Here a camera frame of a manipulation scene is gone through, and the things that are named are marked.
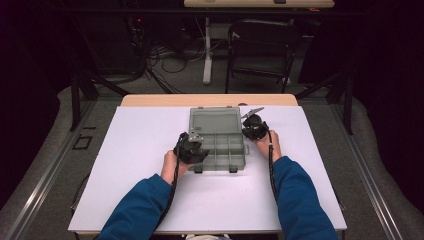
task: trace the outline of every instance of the person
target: person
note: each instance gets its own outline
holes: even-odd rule
[[[337,239],[334,227],[321,208],[309,175],[295,161],[283,156],[278,134],[271,130],[272,161],[277,195],[278,217],[285,238]],[[269,136],[254,141],[268,158]],[[177,157],[172,150],[164,156],[161,175],[138,182],[119,202],[97,239],[149,239],[167,206]],[[190,165],[179,165],[181,178]]]

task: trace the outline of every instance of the person's left hand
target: person's left hand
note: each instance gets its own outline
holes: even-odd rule
[[[174,172],[175,167],[177,166],[177,156],[175,156],[172,150],[169,150],[163,159],[162,172],[160,176],[163,180],[165,180],[169,185],[172,185],[174,181]],[[184,162],[180,162],[179,171],[178,171],[178,179],[180,179],[184,173],[188,170],[191,165],[186,164]]]

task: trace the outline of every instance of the hand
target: hand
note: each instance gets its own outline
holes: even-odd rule
[[[177,166],[177,156],[175,156],[172,150],[169,150],[163,157],[163,166],[160,176],[165,180],[169,185],[172,185],[174,181],[174,172],[175,167]],[[188,170],[191,165],[180,162],[178,179],[180,179],[184,173]]]
[[[283,155],[281,154],[280,148],[280,140],[278,139],[278,134],[274,130],[270,130],[271,138],[272,138],[272,146],[274,150],[272,151],[272,162],[274,163]],[[266,134],[265,137],[259,140],[253,141],[256,146],[261,151],[262,155],[268,158],[269,155],[269,135]]]

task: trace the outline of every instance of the blue sleeve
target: blue sleeve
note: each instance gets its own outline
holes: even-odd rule
[[[274,165],[278,218],[287,240],[337,239],[336,231],[321,208],[314,184],[305,170],[287,156]]]
[[[157,174],[141,180],[116,206],[98,239],[149,239],[170,193],[171,186]]]

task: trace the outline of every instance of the white tabletop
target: white tabletop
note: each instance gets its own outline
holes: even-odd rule
[[[332,8],[333,0],[286,0],[275,4],[273,0],[184,0],[185,7],[250,7],[250,8]]]
[[[259,106],[240,107],[241,115]],[[279,133],[283,153],[311,176],[320,204],[336,230],[346,229],[315,140],[298,106],[264,106],[263,120]],[[159,173],[163,155],[188,131],[189,107],[118,107],[90,179],[69,225],[98,232],[122,197]],[[245,170],[187,172],[158,233],[249,233],[281,230],[267,160],[249,140]]]

